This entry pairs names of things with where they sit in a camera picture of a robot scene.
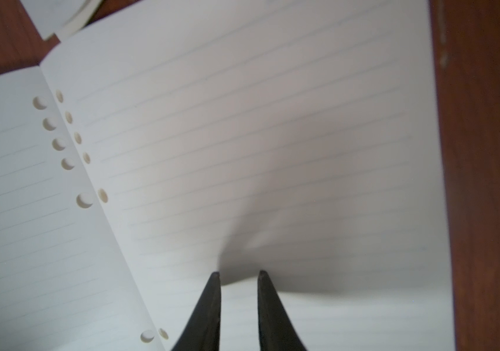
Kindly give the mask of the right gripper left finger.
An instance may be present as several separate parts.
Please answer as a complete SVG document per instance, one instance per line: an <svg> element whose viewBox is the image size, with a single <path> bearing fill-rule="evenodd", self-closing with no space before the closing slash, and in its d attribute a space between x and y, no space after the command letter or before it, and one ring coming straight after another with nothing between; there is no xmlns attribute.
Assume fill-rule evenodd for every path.
<svg viewBox="0 0 500 351"><path fill-rule="evenodd" d="M220 345L222 289L220 273L213 272L173 351L218 351Z"/></svg>

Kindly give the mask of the notebook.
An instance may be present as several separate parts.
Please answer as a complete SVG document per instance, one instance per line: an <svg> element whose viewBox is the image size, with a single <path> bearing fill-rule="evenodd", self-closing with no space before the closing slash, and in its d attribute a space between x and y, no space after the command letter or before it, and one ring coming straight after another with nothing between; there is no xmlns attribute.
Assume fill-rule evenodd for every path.
<svg viewBox="0 0 500 351"><path fill-rule="evenodd" d="M20 0L40 37L61 42L79 32L103 0Z"/></svg>
<svg viewBox="0 0 500 351"><path fill-rule="evenodd" d="M0 75L0 350L453 350L428 1L140 1Z"/></svg>

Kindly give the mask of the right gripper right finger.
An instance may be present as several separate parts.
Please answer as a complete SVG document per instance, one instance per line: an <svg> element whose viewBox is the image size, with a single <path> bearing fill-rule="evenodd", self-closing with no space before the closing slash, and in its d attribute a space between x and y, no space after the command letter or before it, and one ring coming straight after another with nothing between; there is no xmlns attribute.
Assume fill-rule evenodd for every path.
<svg viewBox="0 0 500 351"><path fill-rule="evenodd" d="M306 350L268 272L264 270L257 279L257 310L261 351Z"/></svg>

